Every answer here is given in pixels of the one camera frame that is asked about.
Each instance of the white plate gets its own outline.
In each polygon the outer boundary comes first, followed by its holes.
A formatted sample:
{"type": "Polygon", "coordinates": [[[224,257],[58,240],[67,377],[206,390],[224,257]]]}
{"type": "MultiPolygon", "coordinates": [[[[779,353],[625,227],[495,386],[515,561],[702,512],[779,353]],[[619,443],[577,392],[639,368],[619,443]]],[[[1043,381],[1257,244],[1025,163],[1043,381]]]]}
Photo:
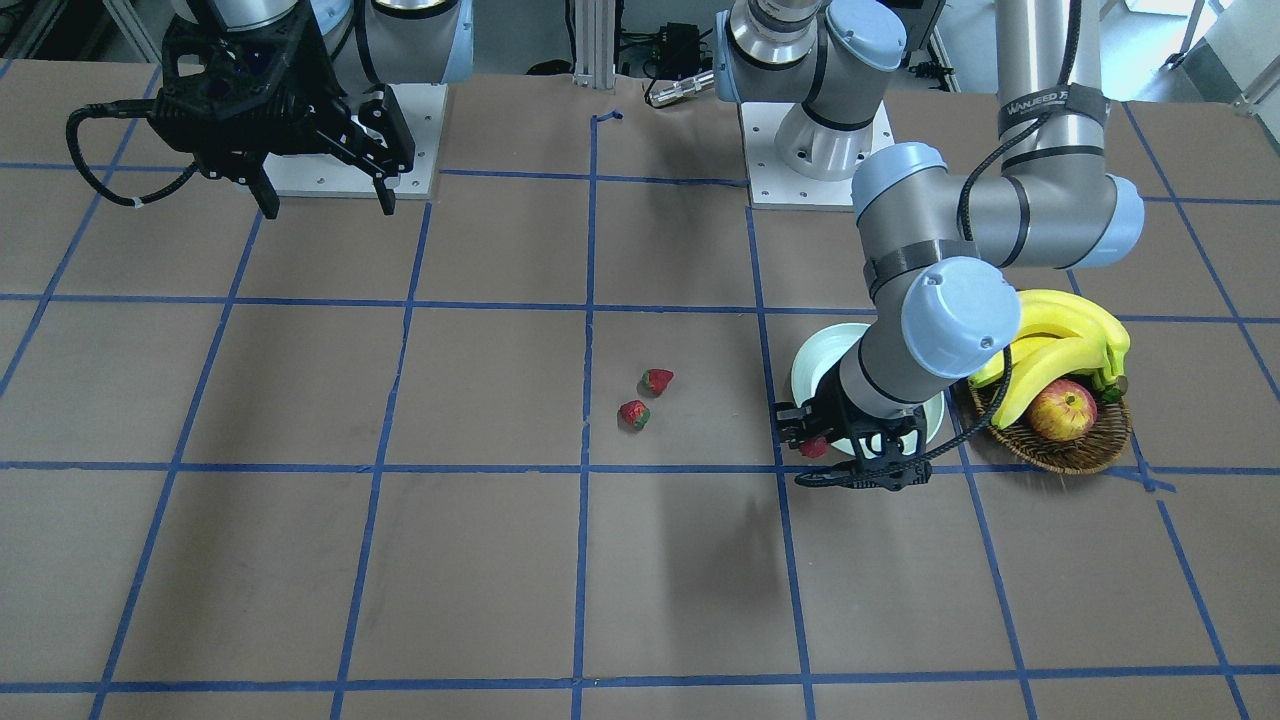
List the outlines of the white plate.
{"type": "MultiPolygon", "coordinates": [[[[868,327],[865,323],[831,325],[815,332],[800,346],[795,361],[791,363],[791,397],[795,398],[797,406],[818,392],[818,380],[845,356],[845,352],[849,352],[849,348],[858,342],[858,338],[863,337],[868,327]]],[[[924,402],[925,442],[932,441],[938,434],[945,413],[946,402],[942,400],[941,392],[924,402]]],[[[904,438],[902,446],[905,452],[914,452],[915,438],[904,438]]],[[[831,447],[845,455],[854,454],[854,446],[849,439],[836,441],[831,443],[831,447]]]]}

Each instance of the red apple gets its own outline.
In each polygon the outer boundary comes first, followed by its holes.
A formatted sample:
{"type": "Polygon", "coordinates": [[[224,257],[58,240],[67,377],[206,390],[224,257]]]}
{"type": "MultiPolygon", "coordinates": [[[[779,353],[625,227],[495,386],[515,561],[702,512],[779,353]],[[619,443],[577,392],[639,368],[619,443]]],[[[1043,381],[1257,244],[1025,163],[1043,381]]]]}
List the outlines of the red apple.
{"type": "Polygon", "coordinates": [[[1059,378],[1032,400],[1027,424],[1046,439],[1082,438],[1098,419],[1098,405],[1080,383],[1059,378]]]}

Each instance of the red strawberry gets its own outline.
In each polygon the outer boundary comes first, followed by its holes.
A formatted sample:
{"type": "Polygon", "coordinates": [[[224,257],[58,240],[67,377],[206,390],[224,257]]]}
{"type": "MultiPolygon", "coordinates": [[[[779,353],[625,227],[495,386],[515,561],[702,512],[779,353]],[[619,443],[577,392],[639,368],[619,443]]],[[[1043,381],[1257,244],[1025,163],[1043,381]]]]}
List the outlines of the red strawberry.
{"type": "Polygon", "coordinates": [[[618,409],[618,416],[622,418],[622,421],[628,427],[643,430],[645,423],[649,421],[649,409],[645,407],[644,402],[632,400],[618,409]]]}
{"type": "Polygon", "coordinates": [[[818,436],[800,443],[800,455],[805,457],[822,457],[827,454],[827,438],[818,436]]]}
{"type": "Polygon", "coordinates": [[[675,377],[676,374],[671,370],[654,368],[653,370],[644,372],[644,377],[640,378],[640,384],[654,395],[662,395],[675,377]]]}

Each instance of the fruit basket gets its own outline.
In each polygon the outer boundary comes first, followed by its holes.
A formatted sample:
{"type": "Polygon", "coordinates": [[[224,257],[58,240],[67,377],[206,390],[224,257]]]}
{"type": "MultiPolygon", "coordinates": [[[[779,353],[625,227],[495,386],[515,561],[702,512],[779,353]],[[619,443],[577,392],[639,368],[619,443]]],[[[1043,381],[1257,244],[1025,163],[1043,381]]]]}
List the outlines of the fruit basket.
{"type": "MultiPolygon", "coordinates": [[[[966,380],[959,384],[968,389],[977,416],[982,416],[987,410],[1000,386],[993,383],[975,388],[966,380]]],[[[1064,475],[1092,475],[1110,468],[1124,452],[1129,445],[1129,436],[1133,434],[1133,419],[1121,397],[1116,402],[1098,402],[1098,419],[1093,423],[1093,428],[1084,437],[1070,442],[1046,439],[1030,429],[1021,418],[1005,429],[997,429],[995,425],[988,425],[987,429],[1000,445],[1037,468],[1064,475]]]]}

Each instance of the banana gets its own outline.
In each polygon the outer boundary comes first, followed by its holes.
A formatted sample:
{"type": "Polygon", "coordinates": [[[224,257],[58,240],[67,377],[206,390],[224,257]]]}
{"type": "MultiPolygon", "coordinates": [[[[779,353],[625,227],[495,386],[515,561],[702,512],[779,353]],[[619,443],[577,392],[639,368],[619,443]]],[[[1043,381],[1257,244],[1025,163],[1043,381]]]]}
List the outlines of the banana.
{"type": "Polygon", "coordinates": [[[1107,363],[1101,336],[1064,337],[1041,347],[1014,366],[1014,377],[1000,409],[991,418],[996,428],[1007,428],[1048,383],[1079,370],[1092,370],[1107,363]]]}
{"type": "Polygon", "coordinates": [[[1023,290],[1018,292],[1018,297],[1023,301],[1024,307],[1028,301],[1057,302],[1097,323],[1107,341],[1107,366],[1103,369],[1103,380],[1107,384],[1115,384],[1116,378],[1124,374],[1124,357],[1129,352],[1130,345],[1129,331],[1106,307],[1087,297],[1060,290],[1023,290]]]}
{"type": "MultiPolygon", "coordinates": [[[[1027,334],[1021,336],[1014,342],[1009,343],[1009,351],[1014,356],[1014,372],[1018,372],[1018,364],[1030,357],[1033,352],[1044,347],[1046,345],[1057,340],[1055,336],[1047,334],[1027,334]]],[[[1005,354],[997,352],[995,357],[987,361],[980,370],[969,375],[969,382],[973,387],[987,387],[991,383],[1000,379],[1000,375],[1005,373],[1005,354]]]]}

